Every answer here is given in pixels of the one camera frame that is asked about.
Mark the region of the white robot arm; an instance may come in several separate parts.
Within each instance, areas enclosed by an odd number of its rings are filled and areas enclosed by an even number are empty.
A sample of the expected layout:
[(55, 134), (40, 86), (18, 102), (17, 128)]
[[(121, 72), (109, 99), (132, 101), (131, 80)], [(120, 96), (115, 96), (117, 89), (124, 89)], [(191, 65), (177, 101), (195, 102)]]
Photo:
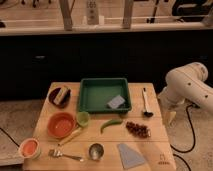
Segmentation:
[(193, 62), (170, 70), (165, 77), (166, 86), (158, 95), (164, 125), (176, 116), (174, 108), (189, 100), (213, 114), (213, 88), (205, 84), (207, 67)]

